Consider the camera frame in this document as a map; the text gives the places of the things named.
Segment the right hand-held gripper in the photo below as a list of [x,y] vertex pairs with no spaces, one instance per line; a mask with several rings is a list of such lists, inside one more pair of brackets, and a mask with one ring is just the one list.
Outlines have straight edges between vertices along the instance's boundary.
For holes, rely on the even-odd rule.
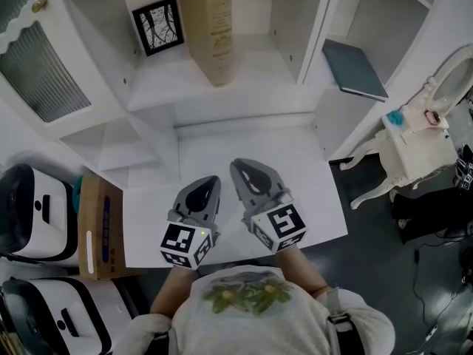
[[[272,253],[302,241],[308,230],[304,215],[275,169],[257,160],[237,158],[231,162],[230,173],[238,198],[247,209],[243,223],[251,234]],[[255,199],[260,197],[266,198],[257,205]]]

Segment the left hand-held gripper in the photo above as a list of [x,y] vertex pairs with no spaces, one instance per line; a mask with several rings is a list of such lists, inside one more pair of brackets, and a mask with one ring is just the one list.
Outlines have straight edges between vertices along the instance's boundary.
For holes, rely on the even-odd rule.
[[221,180],[212,175],[194,181],[177,194],[160,243],[160,253],[168,264],[197,270],[215,246],[220,233],[213,222],[219,211],[220,193]]

